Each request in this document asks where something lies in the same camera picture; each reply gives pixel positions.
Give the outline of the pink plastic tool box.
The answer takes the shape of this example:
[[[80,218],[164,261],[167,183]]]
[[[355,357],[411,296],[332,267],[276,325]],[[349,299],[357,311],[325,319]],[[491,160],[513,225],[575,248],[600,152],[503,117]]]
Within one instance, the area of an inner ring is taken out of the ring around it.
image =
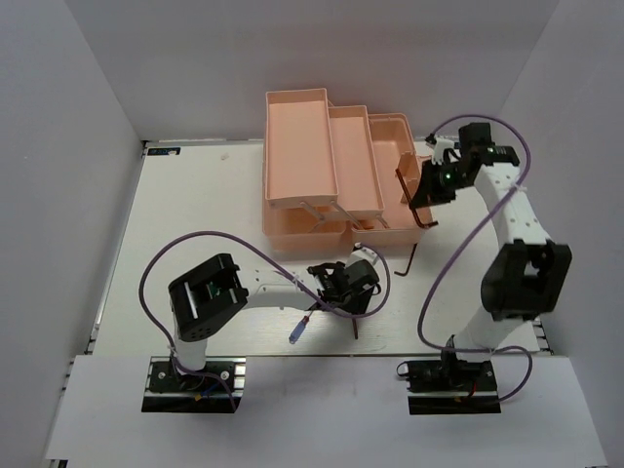
[[[413,190],[426,159],[404,114],[335,106],[324,88],[265,98],[262,230],[274,251],[419,242],[395,170]]]

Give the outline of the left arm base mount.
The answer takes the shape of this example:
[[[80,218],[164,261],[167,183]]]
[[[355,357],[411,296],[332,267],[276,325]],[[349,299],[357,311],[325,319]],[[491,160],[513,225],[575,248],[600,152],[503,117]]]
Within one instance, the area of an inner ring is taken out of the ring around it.
[[[245,385],[245,358],[215,358],[203,375],[182,374],[166,357],[152,358],[141,411],[144,413],[228,414],[239,406]]]

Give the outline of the small brown hex key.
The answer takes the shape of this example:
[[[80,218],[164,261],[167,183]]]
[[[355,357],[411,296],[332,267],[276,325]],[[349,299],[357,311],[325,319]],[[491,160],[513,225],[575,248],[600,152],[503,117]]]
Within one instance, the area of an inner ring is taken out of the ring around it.
[[[407,277],[408,274],[410,273],[410,269],[411,266],[413,264],[413,260],[415,257],[415,253],[417,251],[417,247],[418,247],[418,243],[414,243],[411,250],[410,250],[410,254],[409,254],[409,259],[408,262],[406,264],[406,267],[403,270],[395,270],[394,271],[394,275],[399,276],[399,277]]]

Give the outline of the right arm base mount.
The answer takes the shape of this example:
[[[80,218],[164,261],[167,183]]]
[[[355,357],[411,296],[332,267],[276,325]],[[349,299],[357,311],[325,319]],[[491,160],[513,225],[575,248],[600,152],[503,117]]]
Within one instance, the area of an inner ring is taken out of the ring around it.
[[[408,384],[410,415],[501,413],[491,361],[403,361],[396,373]]]

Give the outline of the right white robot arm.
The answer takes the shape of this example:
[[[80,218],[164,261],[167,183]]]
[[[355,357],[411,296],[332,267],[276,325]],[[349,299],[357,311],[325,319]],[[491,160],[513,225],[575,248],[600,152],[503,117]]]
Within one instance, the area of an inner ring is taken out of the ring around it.
[[[460,127],[457,140],[432,132],[426,143],[433,154],[422,163],[415,188],[404,192],[413,213],[449,204],[464,188],[474,188],[487,207],[487,215],[439,273],[436,286],[486,225],[496,235],[498,252],[480,284],[481,305],[440,349],[449,356],[440,364],[441,379],[454,389],[472,381],[474,364],[498,352],[511,332],[555,309],[571,264],[569,245],[547,233],[524,190],[532,155],[523,137],[518,142],[523,157],[514,147],[493,141],[486,118]]]

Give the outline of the large brown hex key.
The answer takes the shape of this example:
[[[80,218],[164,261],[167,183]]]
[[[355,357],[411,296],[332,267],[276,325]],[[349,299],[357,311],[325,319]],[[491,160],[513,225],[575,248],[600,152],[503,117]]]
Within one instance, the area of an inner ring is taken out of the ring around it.
[[[401,184],[403,195],[404,195],[404,198],[406,199],[406,203],[408,203],[411,200],[411,197],[410,197],[410,193],[408,191],[407,184],[406,184],[406,182],[404,180],[404,177],[403,177],[403,175],[402,175],[402,173],[401,173],[401,171],[399,169],[395,170],[395,175],[396,175],[396,177],[398,178],[398,180],[399,180],[399,182]],[[413,208],[409,207],[409,210],[410,210],[410,212],[412,214],[412,217],[414,218],[414,221],[415,221],[416,225],[420,229],[428,230],[428,229],[431,229],[431,228],[436,227],[436,226],[439,225],[439,222],[437,220],[433,220],[433,221],[430,221],[430,222],[423,222],[416,209],[413,209]]]

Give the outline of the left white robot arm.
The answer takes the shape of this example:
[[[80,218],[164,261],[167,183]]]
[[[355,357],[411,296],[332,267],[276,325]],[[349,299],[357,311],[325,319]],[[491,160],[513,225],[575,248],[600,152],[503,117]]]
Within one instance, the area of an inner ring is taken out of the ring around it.
[[[360,246],[345,262],[325,262],[303,272],[255,270],[245,287],[229,253],[211,257],[169,284],[177,358],[173,378],[186,389],[200,386],[208,338],[245,308],[290,308],[309,318],[326,303],[350,319],[370,313],[371,299],[381,293],[380,262],[379,253]]]

